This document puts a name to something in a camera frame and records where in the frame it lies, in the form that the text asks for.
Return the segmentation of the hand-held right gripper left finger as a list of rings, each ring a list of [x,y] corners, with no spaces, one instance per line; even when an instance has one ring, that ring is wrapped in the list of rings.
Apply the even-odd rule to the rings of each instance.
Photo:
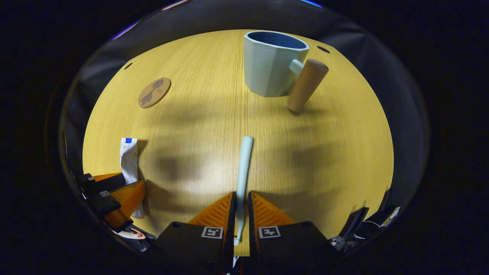
[[[190,221],[174,221],[154,242],[154,259],[170,268],[231,268],[236,193],[230,192]]]

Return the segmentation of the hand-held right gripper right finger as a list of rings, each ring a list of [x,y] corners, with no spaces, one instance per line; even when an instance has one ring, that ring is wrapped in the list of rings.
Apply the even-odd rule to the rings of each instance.
[[[260,268],[328,268],[337,251],[311,221],[295,222],[261,195],[248,193],[250,256]]]

